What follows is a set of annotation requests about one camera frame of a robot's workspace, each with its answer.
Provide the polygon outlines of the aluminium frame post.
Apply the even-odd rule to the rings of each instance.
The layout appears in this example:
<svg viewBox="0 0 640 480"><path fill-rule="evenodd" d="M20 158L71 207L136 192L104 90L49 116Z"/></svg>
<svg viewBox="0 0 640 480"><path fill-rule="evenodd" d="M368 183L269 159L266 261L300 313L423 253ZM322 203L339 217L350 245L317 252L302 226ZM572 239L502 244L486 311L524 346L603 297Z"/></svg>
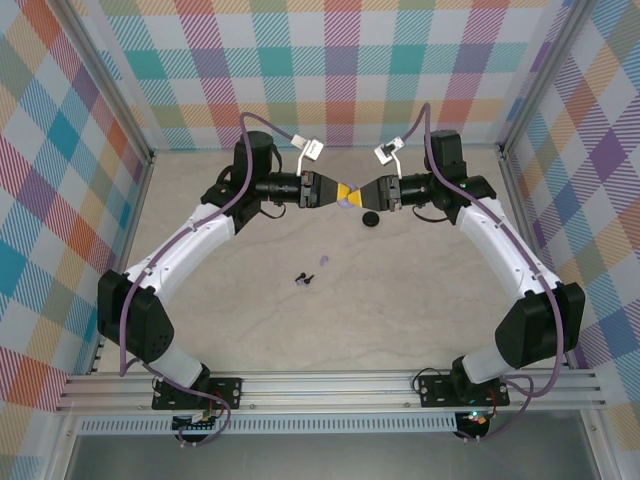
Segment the aluminium frame post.
<svg viewBox="0 0 640 480"><path fill-rule="evenodd" d="M498 139L497 148L503 156L513 150L525 133L597 3L598 0L570 0L560 9L564 16L554 20Z"/></svg>
<svg viewBox="0 0 640 480"><path fill-rule="evenodd" d="M110 25L99 12L98 0L47 0L48 5L69 35L87 71L105 96L133 148L147 165L154 161L153 145L130 108L126 80L133 74L124 65Z"/></svg>

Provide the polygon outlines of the grey metal panel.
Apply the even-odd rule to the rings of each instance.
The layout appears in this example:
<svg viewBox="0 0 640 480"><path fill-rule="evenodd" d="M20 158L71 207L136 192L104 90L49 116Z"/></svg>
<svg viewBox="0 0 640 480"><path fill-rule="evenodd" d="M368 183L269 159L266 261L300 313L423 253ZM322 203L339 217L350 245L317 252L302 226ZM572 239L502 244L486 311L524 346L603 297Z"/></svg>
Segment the grey metal panel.
<svg viewBox="0 0 640 480"><path fill-rule="evenodd" d="M463 444L419 434L83 436L65 480L600 480L584 449Z"/></svg>

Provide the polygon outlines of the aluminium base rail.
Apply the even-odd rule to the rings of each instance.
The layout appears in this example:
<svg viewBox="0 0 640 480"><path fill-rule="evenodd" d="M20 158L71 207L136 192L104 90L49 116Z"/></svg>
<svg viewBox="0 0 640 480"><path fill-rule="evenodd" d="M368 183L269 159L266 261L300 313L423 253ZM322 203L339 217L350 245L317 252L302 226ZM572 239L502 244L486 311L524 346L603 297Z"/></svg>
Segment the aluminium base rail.
<svg viewBox="0 0 640 480"><path fill-rule="evenodd" d="M420 411L431 399L430 387L420 393L407 370L329 372L216 372L215 378L238 378L237 413L386 413ZM98 372L68 378L56 412L59 414L149 413L153 376L134 372L120 377ZM591 370L564 369L546 395L527 404L529 411L600 410L604 392Z"/></svg>

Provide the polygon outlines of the purple earbud charging case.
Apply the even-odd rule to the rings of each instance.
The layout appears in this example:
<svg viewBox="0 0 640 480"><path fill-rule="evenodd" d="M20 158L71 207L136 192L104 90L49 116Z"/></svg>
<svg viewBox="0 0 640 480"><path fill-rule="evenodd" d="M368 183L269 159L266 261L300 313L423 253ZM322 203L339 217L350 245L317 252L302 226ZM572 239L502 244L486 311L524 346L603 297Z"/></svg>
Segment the purple earbud charging case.
<svg viewBox="0 0 640 480"><path fill-rule="evenodd" d="M353 184L338 184L337 203L342 208L361 207L361 191Z"/></svg>

